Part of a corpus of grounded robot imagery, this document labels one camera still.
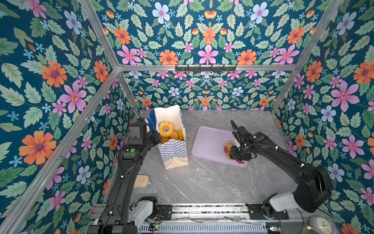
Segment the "blue checkered paper bag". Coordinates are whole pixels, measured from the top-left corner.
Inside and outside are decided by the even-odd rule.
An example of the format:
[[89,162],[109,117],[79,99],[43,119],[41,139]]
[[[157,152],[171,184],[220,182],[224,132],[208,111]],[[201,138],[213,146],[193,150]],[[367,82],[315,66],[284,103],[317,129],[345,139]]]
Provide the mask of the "blue checkered paper bag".
[[164,121],[170,121],[174,125],[174,131],[183,131],[184,141],[171,139],[170,137],[161,137],[162,142],[158,145],[158,149],[164,163],[165,169],[186,166],[189,164],[187,153],[187,135],[183,122],[183,111],[179,105],[167,108],[154,108],[156,115],[156,131],[159,133],[159,124]]

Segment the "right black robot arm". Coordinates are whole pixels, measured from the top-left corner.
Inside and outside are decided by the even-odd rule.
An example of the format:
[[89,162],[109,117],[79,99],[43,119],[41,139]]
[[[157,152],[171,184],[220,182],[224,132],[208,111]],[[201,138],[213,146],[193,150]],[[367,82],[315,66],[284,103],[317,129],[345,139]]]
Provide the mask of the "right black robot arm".
[[321,165],[313,166],[301,161],[261,132],[252,135],[240,127],[232,134],[239,143],[238,147],[233,146],[230,150],[232,160],[250,161],[257,155],[263,156],[297,183],[295,191],[274,194],[263,201],[262,211],[266,217],[271,218],[276,212],[288,209],[313,213],[331,197],[331,178],[328,170]]

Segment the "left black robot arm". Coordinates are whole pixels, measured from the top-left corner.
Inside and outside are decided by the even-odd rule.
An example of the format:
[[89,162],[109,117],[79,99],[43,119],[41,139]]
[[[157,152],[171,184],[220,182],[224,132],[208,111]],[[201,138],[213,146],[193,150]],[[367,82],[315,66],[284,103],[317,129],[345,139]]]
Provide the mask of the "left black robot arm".
[[160,134],[148,131],[147,127],[147,123],[140,122],[130,126],[129,142],[117,153],[118,168],[107,205],[100,218],[88,226],[88,234],[137,234],[148,217],[158,217],[156,197],[144,197],[130,208],[135,181],[147,152],[161,143]]

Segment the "round sugared bread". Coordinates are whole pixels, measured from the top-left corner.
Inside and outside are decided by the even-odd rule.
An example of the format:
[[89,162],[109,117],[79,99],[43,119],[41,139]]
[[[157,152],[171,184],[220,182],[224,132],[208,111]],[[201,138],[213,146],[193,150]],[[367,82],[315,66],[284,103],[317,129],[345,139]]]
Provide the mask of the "round sugared bread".
[[170,136],[171,139],[176,139],[176,140],[179,140],[179,135],[177,132],[173,132],[172,135]]

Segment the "ring pretzel bread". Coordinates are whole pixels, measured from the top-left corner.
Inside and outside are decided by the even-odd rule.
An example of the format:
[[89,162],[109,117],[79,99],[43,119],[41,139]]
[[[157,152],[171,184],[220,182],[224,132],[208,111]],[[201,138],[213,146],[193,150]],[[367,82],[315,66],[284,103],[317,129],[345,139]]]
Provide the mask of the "ring pretzel bread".
[[159,133],[162,137],[171,137],[174,133],[174,125],[170,121],[159,124]]

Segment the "red silicone tongs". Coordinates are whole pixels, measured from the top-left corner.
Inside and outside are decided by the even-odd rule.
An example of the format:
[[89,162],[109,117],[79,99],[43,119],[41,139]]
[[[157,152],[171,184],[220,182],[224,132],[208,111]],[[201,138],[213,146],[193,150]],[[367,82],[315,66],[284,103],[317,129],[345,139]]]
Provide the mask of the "red silicone tongs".
[[232,158],[230,157],[232,146],[233,146],[233,144],[232,144],[232,142],[230,141],[230,142],[228,142],[228,143],[225,145],[225,147],[224,147],[224,152],[225,152],[227,158],[228,158],[230,161],[236,161],[236,162],[239,163],[239,164],[244,164],[243,161],[240,161],[240,160],[237,160],[237,159],[232,159]]

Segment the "lilac plastic tray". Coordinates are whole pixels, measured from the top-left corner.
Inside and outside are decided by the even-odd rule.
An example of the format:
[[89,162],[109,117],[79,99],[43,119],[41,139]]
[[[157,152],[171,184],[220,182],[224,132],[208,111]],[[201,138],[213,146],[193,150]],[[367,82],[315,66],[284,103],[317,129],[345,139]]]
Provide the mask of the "lilac plastic tray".
[[232,131],[200,126],[192,145],[191,155],[198,159],[238,168],[246,168],[248,166],[247,162],[230,160],[226,155],[225,146],[229,141],[231,141],[234,146],[239,145]]

